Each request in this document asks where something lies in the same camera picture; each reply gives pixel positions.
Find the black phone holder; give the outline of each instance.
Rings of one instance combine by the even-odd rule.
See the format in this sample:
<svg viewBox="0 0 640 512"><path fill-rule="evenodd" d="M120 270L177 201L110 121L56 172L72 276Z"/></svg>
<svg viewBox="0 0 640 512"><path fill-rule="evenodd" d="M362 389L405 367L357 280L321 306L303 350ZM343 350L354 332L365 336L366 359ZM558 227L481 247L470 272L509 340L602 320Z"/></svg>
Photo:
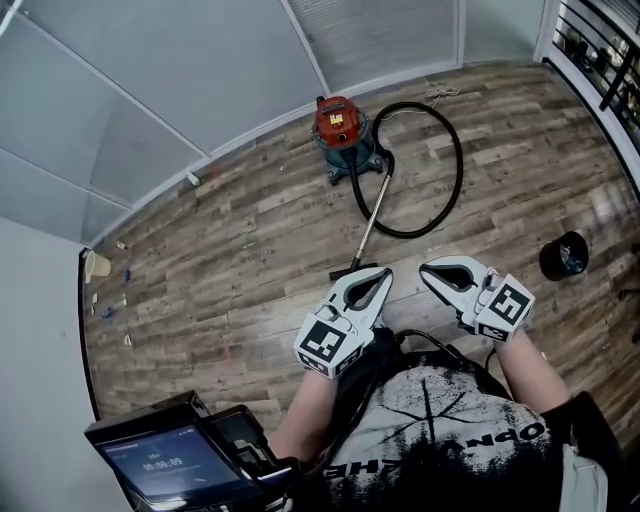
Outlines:
<svg viewBox="0 0 640 512"><path fill-rule="evenodd" d="M152 510L254 510L300 478L299 462L274 457L247 407L210 415L195 391L93 423L85 436Z"/></svg>

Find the railing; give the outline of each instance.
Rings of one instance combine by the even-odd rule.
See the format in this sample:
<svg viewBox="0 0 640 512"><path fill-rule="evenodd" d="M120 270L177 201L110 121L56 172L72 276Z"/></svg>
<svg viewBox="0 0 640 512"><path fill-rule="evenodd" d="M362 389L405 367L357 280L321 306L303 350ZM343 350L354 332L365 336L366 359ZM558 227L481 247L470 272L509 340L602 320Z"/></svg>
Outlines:
<svg viewBox="0 0 640 512"><path fill-rule="evenodd" d="M553 37L600 93L640 153L640 47L589 0L563 0Z"/></svg>

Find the black and white tag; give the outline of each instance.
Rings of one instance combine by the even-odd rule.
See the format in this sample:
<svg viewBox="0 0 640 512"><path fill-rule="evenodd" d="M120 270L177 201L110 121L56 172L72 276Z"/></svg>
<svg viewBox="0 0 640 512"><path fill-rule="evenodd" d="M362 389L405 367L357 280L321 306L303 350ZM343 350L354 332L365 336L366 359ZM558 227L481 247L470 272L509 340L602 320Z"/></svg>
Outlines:
<svg viewBox="0 0 640 512"><path fill-rule="evenodd" d="M309 330L307 337L300 343L300 348L317 359L330 363L346 336L345 333L325 323L316 322Z"/></svg>
<svg viewBox="0 0 640 512"><path fill-rule="evenodd" d="M320 372L322 375L325 375L327 377L329 376L329 368L327 368L325 365L319 363L318 361L314 361L302 352L298 352L298 355L300 356L300 361L302 361L302 364L311 368L312 370Z"/></svg>
<svg viewBox="0 0 640 512"><path fill-rule="evenodd" d="M342 361L338 365L338 367L336 368L336 376L340 375L343 371L345 371L349 366L351 366L360 357L360 351L361 350L362 350L362 347L358 347L351 354L349 354L344 361Z"/></svg>
<svg viewBox="0 0 640 512"><path fill-rule="evenodd" d="M530 302L531 300L522 295L518 290L505 284L489 306L489 310L509 325L516 325L522 312Z"/></svg>
<svg viewBox="0 0 640 512"><path fill-rule="evenodd" d="M490 327L488 325L480 324L479 326L479 334L486 336L487 338L492 338L498 341L506 341L509 337L508 331L503 331L502 329L498 329L496 327Z"/></svg>

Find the beige trash can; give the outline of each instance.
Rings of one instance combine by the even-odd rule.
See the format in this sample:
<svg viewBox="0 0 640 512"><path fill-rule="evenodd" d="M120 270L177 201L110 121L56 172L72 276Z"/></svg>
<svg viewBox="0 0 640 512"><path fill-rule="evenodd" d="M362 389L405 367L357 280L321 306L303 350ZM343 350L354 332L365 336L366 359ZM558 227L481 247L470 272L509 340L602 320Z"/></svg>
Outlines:
<svg viewBox="0 0 640 512"><path fill-rule="evenodd" d="M111 262L104 256L96 254L94 251L89 251L87 257L84 260L84 278L85 282L89 283L91 277L107 277L111 272Z"/></svg>

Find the person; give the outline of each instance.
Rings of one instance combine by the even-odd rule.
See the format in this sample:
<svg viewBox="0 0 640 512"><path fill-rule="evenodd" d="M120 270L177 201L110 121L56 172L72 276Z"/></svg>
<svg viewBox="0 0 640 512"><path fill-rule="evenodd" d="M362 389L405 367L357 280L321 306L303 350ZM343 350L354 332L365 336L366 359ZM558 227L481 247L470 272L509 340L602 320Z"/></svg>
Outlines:
<svg viewBox="0 0 640 512"><path fill-rule="evenodd" d="M523 330L495 344L513 398L450 345L403 354L389 329L374 332L370 360L365 351L350 369L360 371L359 387L343 393L348 374L339 382L307 370L270 439L278 458L312 468L291 496L294 510L621 507L623 463L611 430ZM357 399L347 396L354 389Z"/></svg>

